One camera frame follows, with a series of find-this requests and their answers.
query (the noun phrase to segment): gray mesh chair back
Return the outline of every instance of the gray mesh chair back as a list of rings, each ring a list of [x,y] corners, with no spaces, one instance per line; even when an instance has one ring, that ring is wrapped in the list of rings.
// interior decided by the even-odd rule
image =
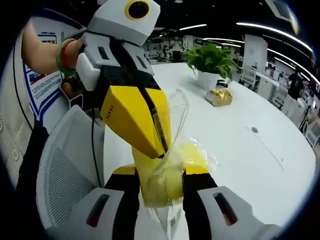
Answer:
[[[92,119],[73,106],[49,135],[39,164],[36,201],[45,229],[58,227],[78,203],[98,187],[91,144]],[[94,149],[101,184],[104,128],[94,124]]]
[[[250,86],[254,86],[256,84],[256,74],[257,70],[253,69],[249,66],[244,66],[241,79],[245,83],[249,84]]]
[[[311,147],[315,147],[320,138],[320,120],[313,121],[307,128],[305,138],[310,143]]]
[[[277,107],[282,107],[285,103],[287,95],[288,95],[288,89],[282,84],[280,84],[273,96],[272,103]]]

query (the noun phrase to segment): white table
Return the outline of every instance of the white table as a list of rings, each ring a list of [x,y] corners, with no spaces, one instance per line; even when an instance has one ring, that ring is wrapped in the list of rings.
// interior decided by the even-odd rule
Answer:
[[[304,200],[315,171],[315,154],[297,127],[264,98],[236,82],[229,85],[232,104],[214,107],[204,99],[205,91],[185,63],[155,65],[153,71],[167,96],[179,88],[187,97],[189,112],[183,132],[216,156],[219,167],[212,177],[217,185],[227,186],[250,203],[254,216],[263,223],[284,226]],[[108,127],[104,140],[107,180],[114,169],[134,161],[131,147]],[[187,227],[185,219],[181,225]]]

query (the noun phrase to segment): cable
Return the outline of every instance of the cable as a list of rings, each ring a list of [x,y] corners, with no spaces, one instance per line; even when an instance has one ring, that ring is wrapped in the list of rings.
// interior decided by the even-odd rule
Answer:
[[[95,126],[95,110],[94,110],[94,108],[92,108],[92,125],[91,125],[92,155],[93,155],[93,161],[94,161],[94,167],[95,167],[96,177],[98,178],[99,187],[101,188],[101,182],[100,182],[99,171],[98,171],[97,160],[96,160],[96,153],[95,153],[94,126]]]
[[[17,88],[17,80],[16,80],[16,67],[15,67],[15,54],[16,54],[16,44],[14,44],[13,46],[13,57],[12,57],[12,70],[13,70],[13,81],[14,81],[14,88],[15,88],[15,94],[16,94],[16,98],[18,99],[18,102],[19,102],[19,106],[20,106],[20,109],[23,113],[23,116],[26,120],[26,122],[28,123],[31,131],[33,131],[33,128],[27,118],[27,115],[22,107],[22,104],[21,104],[21,101],[20,101],[20,97],[19,97],[19,94],[18,94],[18,88]]]

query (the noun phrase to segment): person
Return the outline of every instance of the person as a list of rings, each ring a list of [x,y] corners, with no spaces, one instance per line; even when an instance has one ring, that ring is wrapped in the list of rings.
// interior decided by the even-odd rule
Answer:
[[[176,36],[174,37],[174,40],[172,41],[172,56],[173,56],[173,62],[174,63],[179,63],[180,62],[180,59],[181,59],[181,53],[180,53],[180,50],[181,50],[181,43],[180,43],[180,40],[179,40],[179,37]]]
[[[166,59],[167,58],[167,45],[163,46],[162,52],[163,52],[163,57]]]
[[[304,89],[304,83],[301,78],[301,70],[299,67],[295,69],[295,72],[290,75],[289,80],[291,81],[291,85],[288,91],[288,95],[295,99],[298,100],[302,95],[302,91]]]
[[[301,98],[304,92],[304,84],[301,79],[300,69],[297,67],[295,72],[290,75],[291,81],[288,94],[285,97],[281,111],[289,118],[293,118],[298,98]]]
[[[6,159],[11,183],[30,221],[42,227],[36,204],[36,180],[47,129],[34,117],[24,80],[22,60],[34,72],[50,74],[75,68],[81,39],[70,39],[63,44],[43,43],[32,20],[24,27],[13,45],[2,74],[0,86],[0,150]],[[65,47],[64,61],[61,49]]]
[[[284,77],[284,72],[280,72],[278,77],[278,82],[280,82],[283,77]]]

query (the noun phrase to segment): wall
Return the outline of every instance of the wall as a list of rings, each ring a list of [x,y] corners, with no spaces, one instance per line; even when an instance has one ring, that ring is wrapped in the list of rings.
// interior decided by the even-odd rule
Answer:
[[[43,32],[55,33],[57,44],[61,43],[62,37],[75,34],[78,29],[81,28],[79,24],[75,24],[72,20],[64,17],[63,15],[52,12],[49,12],[49,14],[48,12],[45,12],[43,15],[52,19],[43,16],[35,16],[32,18],[34,28],[38,35]],[[57,81],[62,81],[63,75],[59,74],[58,76],[59,77]],[[50,133],[57,122],[68,111],[68,109],[69,107],[67,99],[60,92],[60,90],[57,89],[50,97],[43,101],[43,104],[39,109],[38,120],[47,128],[48,132]]]
[[[316,95],[314,95],[313,96],[313,100],[315,101],[316,109],[319,109],[320,108],[320,100],[319,100],[319,98]]]
[[[245,35],[243,66],[254,66],[257,63],[258,71],[265,73],[268,55],[268,43],[258,36]]]
[[[183,36],[183,47],[188,50],[194,46],[194,37],[191,35]]]
[[[149,42],[148,43],[148,48],[149,48],[149,51],[152,51],[152,50],[160,50],[161,48],[161,43],[160,42]]]
[[[291,74],[295,73],[295,70],[293,70],[291,67],[288,67],[287,65],[277,60],[275,60],[275,68],[278,69],[280,73],[284,72],[285,76],[290,76]]]
[[[166,48],[168,49],[170,47],[170,41],[163,41],[160,43],[161,49],[164,49],[164,47],[166,46]]]

